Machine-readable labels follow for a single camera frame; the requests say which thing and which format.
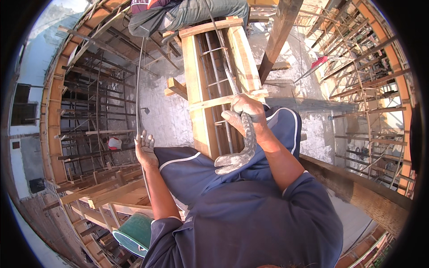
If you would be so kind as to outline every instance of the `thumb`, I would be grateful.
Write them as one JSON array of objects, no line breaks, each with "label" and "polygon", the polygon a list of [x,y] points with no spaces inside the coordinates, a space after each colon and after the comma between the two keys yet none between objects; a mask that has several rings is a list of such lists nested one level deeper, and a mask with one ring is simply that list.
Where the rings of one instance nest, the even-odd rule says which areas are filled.
[{"label": "thumb", "polygon": [[233,111],[223,111],[221,116],[235,127],[242,135],[244,135],[243,123],[239,114]]}]

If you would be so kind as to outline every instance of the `construction site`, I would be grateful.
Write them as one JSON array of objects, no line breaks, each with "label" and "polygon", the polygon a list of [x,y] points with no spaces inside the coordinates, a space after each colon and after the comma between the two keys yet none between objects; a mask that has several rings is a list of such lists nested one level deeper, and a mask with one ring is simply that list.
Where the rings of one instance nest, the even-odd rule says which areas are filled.
[{"label": "construction site", "polygon": [[[188,146],[213,160],[243,150],[221,117],[233,99],[225,62],[240,93],[301,116],[299,162],[344,227],[335,267],[381,265],[414,196],[416,100],[401,44],[371,0],[248,0],[248,25],[221,17],[217,29],[208,20],[148,38],[128,30],[130,0],[83,1],[82,12],[62,5],[67,21],[53,19],[58,2],[39,18],[51,22],[31,32],[41,45],[56,40],[51,55],[29,56],[45,53],[36,42],[23,48],[2,155],[11,201],[59,262],[140,267],[112,234],[134,213],[154,218],[138,129],[155,147]],[[26,60],[38,84],[20,82]]]}]

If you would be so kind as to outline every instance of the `navy blue shirt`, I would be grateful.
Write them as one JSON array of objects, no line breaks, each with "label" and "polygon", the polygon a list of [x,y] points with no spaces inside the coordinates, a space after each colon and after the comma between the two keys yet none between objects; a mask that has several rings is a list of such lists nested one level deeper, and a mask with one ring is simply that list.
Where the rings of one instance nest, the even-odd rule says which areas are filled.
[{"label": "navy blue shirt", "polygon": [[223,183],[197,199],[185,223],[154,221],[142,267],[330,268],[342,244],[327,191],[305,172],[283,193],[261,181]]}]

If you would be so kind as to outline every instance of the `green bucket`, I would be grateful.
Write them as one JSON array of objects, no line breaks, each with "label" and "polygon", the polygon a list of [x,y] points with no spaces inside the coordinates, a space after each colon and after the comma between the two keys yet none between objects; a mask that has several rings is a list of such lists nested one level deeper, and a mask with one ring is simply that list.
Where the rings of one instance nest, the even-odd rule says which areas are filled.
[{"label": "green bucket", "polygon": [[135,213],[112,234],[121,246],[144,258],[151,244],[151,223],[150,217]]}]

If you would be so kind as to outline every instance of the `man's arm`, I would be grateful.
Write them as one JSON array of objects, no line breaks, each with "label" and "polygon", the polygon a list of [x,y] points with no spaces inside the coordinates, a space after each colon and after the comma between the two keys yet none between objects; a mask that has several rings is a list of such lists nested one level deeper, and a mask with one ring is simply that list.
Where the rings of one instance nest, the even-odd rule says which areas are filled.
[{"label": "man's arm", "polygon": [[155,139],[152,135],[149,135],[147,139],[146,136],[147,132],[143,130],[141,135],[137,134],[134,142],[136,144],[137,159],[143,170],[146,171],[154,218],[158,220],[175,216],[180,219],[176,203],[158,169],[158,159],[154,153]]},{"label": "man's arm", "polygon": [[[268,128],[262,103],[241,94],[231,102],[231,110],[244,111],[254,123],[256,140],[265,152],[271,173],[280,191],[284,191],[304,172],[303,166],[284,147]],[[222,117],[244,135],[240,116],[233,111],[222,112]]]}]

